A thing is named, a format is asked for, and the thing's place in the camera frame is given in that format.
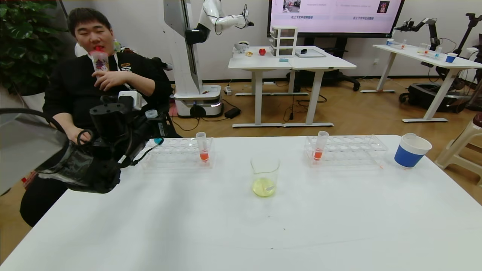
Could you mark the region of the seated man's left hand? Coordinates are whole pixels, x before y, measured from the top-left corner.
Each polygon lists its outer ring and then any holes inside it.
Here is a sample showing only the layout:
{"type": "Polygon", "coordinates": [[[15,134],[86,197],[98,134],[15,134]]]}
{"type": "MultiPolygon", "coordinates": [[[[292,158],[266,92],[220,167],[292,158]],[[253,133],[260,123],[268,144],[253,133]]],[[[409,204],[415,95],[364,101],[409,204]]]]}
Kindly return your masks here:
{"type": "Polygon", "coordinates": [[[92,74],[96,78],[94,86],[101,91],[108,91],[112,87],[127,84],[131,75],[131,72],[106,72],[102,70],[92,74]]]}

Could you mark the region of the seated man's right hand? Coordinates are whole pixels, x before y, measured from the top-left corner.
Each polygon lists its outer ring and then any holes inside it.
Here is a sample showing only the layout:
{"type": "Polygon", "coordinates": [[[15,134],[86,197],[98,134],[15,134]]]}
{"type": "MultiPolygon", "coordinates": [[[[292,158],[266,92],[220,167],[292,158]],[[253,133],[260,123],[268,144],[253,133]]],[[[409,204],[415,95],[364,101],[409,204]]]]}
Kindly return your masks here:
{"type": "Polygon", "coordinates": [[[77,145],[84,145],[92,140],[92,131],[91,130],[83,130],[80,128],[74,128],[71,132],[71,141],[77,145]]]}

